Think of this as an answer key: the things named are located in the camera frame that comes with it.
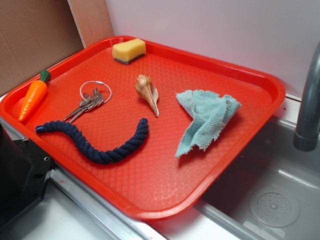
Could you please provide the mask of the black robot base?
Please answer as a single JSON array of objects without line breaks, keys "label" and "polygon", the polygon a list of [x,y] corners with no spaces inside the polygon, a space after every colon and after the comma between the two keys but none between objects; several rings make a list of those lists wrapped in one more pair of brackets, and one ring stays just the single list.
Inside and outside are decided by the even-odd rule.
[{"label": "black robot base", "polygon": [[52,157],[32,140],[13,140],[0,127],[0,230],[44,198]]}]

